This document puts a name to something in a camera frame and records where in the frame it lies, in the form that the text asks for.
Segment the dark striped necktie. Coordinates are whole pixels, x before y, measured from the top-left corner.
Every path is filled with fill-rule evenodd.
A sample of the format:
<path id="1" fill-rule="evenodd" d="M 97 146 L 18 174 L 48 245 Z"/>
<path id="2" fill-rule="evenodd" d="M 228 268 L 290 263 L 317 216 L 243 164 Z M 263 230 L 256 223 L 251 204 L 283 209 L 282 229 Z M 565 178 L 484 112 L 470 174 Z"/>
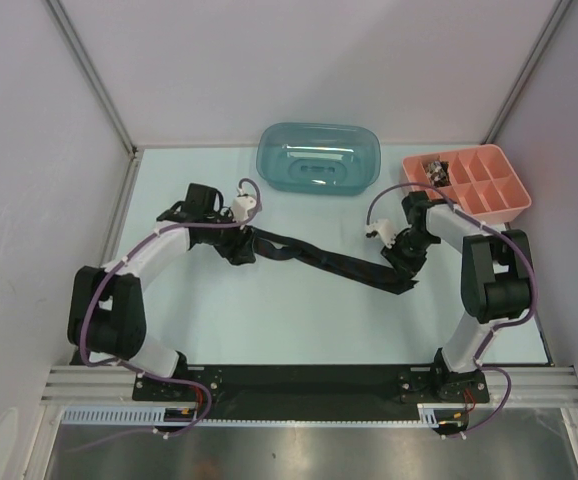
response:
<path id="1" fill-rule="evenodd" d="M 260 256 L 278 262 L 296 260 L 326 273 L 395 295 L 413 289 L 417 283 L 414 279 L 402 279 L 393 267 L 323 250 L 293 237 L 250 228 L 255 232 L 255 258 Z"/>

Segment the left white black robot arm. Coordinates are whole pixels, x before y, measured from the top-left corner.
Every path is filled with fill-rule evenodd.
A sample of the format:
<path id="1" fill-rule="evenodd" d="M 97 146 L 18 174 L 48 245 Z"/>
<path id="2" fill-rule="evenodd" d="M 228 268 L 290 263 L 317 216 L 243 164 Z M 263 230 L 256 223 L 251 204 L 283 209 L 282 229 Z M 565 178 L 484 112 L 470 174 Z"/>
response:
<path id="1" fill-rule="evenodd" d="M 189 184 L 184 199 L 156 219 L 150 233 L 102 266 L 84 266 L 74 278 L 67 336 L 84 365 L 117 364 L 155 380 L 166 398 L 190 387 L 186 356 L 148 331 L 144 294 L 150 284 L 196 245 L 209 245 L 232 264 L 254 260 L 250 222 L 262 209 L 258 188 L 243 178 L 227 204 L 216 188 Z"/>

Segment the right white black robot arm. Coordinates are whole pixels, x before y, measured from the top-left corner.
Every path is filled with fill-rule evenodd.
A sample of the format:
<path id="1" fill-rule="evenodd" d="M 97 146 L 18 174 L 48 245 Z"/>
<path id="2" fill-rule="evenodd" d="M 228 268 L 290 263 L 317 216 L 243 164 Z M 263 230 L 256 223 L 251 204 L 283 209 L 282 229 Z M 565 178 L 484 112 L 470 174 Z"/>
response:
<path id="1" fill-rule="evenodd" d="M 535 313 L 537 281 L 527 234 L 499 231 L 445 199 L 424 191 L 405 196 L 408 226 L 397 231 L 388 219 L 365 227 L 383 244 L 381 255 L 405 280 L 414 280 L 427 250 L 442 242 L 461 255 L 460 298 L 464 313 L 438 349 L 426 388 L 443 402 L 456 402 L 481 382 L 482 359 L 497 333 L 528 322 Z"/>

